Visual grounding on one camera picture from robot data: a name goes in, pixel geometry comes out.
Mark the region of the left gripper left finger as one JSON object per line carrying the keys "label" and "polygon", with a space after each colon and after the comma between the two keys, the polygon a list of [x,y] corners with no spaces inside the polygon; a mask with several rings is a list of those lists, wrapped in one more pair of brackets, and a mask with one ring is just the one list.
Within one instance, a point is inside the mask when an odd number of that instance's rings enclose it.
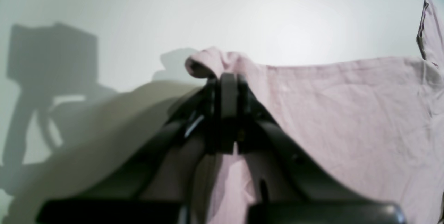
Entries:
{"label": "left gripper left finger", "polygon": [[220,82],[187,99],[118,169],[73,197],[49,200],[38,224],[191,224],[196,169],[220,147]]}

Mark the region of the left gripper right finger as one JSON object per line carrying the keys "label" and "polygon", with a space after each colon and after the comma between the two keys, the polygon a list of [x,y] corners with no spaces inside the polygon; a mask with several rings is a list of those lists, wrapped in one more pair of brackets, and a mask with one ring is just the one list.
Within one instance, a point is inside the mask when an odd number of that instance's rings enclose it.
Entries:
{"label": "left gripper right finger", "polygon": [[405,224],[396,203],[370,200],[321,168],[276,123],[242,75],[220,77],[223,153],[238,145],[258,202],[248,224]]}

